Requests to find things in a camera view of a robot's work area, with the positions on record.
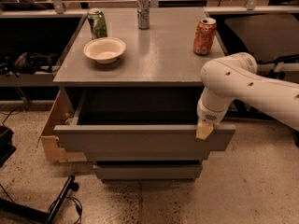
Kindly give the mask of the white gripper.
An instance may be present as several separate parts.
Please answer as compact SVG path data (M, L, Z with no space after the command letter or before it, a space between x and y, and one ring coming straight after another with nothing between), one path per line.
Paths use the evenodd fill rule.
M221 97L209 89L203 90L197 103L197 139L206 140L211 135L214 130L212 124L218 124L223 120L232 101L232 98Z

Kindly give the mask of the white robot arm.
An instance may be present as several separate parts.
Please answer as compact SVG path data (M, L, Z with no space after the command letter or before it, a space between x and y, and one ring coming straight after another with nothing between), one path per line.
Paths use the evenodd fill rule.
M299 131L299 85L261 77L255 59L246 52L213 59L200 71L205 86L197 104L196 137L205 140L239 100Z

